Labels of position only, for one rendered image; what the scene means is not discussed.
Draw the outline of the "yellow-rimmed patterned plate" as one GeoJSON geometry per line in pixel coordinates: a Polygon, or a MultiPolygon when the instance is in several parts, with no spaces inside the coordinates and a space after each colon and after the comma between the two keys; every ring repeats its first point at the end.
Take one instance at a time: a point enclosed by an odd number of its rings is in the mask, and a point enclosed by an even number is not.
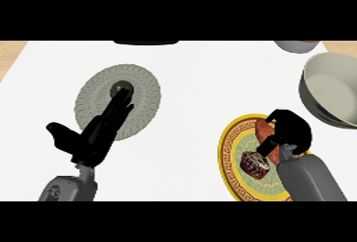
{"type": "Polygon", "coordinates": [[[226,187],[238,201],[292,201],[277,173],[269,162],[270,171],[261,180],[251,178],[240,169],[242,153],[255,150],[260,141],[255,136],[255,123],[266,119],[264,114],[246,114],[227,125],[217,146],[217,163],[226,187]]]}

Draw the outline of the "black object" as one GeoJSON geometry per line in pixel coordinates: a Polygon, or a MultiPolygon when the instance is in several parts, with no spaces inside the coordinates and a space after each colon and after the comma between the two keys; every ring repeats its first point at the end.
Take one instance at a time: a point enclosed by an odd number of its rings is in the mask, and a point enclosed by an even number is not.
{"type": "Polygon", "coordinates": [[[114,41],[118,44],[128,45],[170,45],[179,43],[179,41],[114,41]]]}

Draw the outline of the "large grey bowl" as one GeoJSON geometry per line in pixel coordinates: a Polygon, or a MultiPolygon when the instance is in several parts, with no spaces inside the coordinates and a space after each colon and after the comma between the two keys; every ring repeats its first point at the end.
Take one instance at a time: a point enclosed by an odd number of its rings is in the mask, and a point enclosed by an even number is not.
{"type": "Polygon", "coordinates": [[[325,124],[357,130],[357,58],[335,52],[316,54],[304,64],[298,93],[325,124]]]}

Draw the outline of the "small grey bowl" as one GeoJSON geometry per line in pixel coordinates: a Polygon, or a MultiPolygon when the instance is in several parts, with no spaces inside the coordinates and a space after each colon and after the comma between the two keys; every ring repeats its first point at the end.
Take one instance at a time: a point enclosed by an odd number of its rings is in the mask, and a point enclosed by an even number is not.
{"type": "Polygon", "coordinates": [[[274,43],[285,51],[295,54],[308,53],[319,45],[319,41],[276,41],[274,43]]]}

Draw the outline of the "grey-green patterned plate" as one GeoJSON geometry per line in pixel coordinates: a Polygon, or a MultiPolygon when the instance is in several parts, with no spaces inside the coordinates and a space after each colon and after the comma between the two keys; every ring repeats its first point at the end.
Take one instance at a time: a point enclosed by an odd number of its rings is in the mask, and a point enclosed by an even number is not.
{"type": "Polygon", "coordinates": [[[103,69],[87,81],[77,96],[74,113],[83,130],[99,115],[120,88],[130,91],[134,109],[117,132],[115,140],[134,136],[152,121],[161,105],[161,85],[153,74],[134,64],[120,64],[103,69]]]}

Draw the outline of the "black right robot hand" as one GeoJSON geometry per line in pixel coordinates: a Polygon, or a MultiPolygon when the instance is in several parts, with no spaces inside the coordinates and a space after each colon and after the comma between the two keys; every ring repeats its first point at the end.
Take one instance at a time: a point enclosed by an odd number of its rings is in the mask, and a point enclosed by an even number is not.
{"type": "Polygon", "coordinates": [[[289,110],[274,110],[264,119],[274,134],[260,142],[257,152],[267,157],[276,147],[295,145],[294,155],[304,153],[313,142],[313,133],[307,121],[289,110]]]}

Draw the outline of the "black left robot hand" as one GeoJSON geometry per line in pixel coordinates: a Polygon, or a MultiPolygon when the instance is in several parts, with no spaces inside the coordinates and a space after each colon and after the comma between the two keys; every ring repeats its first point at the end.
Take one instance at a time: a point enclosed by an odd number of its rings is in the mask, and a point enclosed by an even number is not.
{"type": "Polygon", "coordinates": [[[130,91],[121,89],[105,111],[93,117],[81,133],[56,122],[47,124],[55,147],[72,155],[72,163],[94,168],[103,162],[133,108],[130,91]]]}

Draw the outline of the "orange-brown sweet potato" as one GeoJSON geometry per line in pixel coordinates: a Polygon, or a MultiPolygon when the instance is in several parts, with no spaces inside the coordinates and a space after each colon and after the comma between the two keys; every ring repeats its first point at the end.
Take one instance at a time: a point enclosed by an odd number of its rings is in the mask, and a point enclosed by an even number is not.
{"type": "MultiPolygon", "coordinates": [[[[266,122],[264,119],[258,119],[255,123],[255,135],[260,142],[264,142],[266,139],[274,134],[273,127],[266,122]]],[[[279,147],[269,154],[270,161],[274,164],[279,164],[279,147]]]]}

